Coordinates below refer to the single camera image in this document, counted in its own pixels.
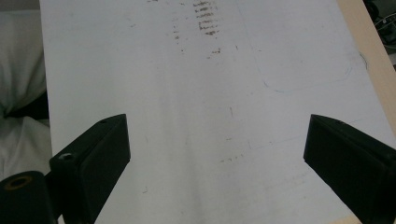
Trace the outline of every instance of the white cloth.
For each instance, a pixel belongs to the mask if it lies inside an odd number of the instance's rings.
[[[45,90],[40,12],[0,12],[0,180],[50,169],[49,125],[27,117],[6,118]]]

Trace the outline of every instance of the white board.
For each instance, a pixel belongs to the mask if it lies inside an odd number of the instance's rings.
[[[394,147],[333,0],[41,1],[53,151],[126,113],[132,149],[97,223],[328,223],[311,114]]]

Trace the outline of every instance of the black plastic jaw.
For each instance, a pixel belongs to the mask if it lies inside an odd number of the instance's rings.
[[[312,115],[304,159],[362,223],[393,223],[393,148],[340,120]]]
[[[46,176],[0,183],[0,223],[53,224],[60,214],[67,224],[94,223],[130,159],[126,116],[103,119],[55,155]]]

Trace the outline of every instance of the gray fabric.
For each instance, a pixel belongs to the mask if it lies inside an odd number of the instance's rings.
[[[23,171],[46,173],[50,127],[31,118],[7,118],[46,90],[38,10],[0,12],[0,179]]]

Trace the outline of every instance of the wooden surface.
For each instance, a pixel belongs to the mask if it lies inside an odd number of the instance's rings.
[[[396,73],[370,16],[361,0],[337,0],[357,47],[367,62],[370,79],[396,134]],[[354,216],[340,218],[332,224],[361,224]]]

